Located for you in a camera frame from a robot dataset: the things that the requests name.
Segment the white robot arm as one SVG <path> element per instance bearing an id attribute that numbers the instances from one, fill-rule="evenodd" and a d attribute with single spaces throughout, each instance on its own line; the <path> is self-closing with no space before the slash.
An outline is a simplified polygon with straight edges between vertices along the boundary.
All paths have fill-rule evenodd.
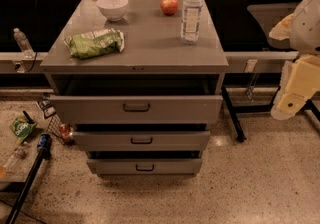
<path id="1" fill-rule="evenodd" d="M 286 120 L 320 90 L 320 0 L 303 0 L 271 29 L 269 36 L 279 41 L 288 39 L 299 52 L 295 61 L 285 62 L 271 108 L 274 119 Z"/>

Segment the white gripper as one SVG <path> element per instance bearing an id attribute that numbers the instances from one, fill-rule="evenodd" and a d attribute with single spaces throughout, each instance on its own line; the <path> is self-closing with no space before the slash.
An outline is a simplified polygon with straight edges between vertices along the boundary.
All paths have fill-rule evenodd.
<path id="1" fill-rule="evenodd" d="M 293 117 L 320 90 L 320 57 L 303 55 L 282 68 L 279 90 L 273 100 L 271 116 L 276 120 Z"/>

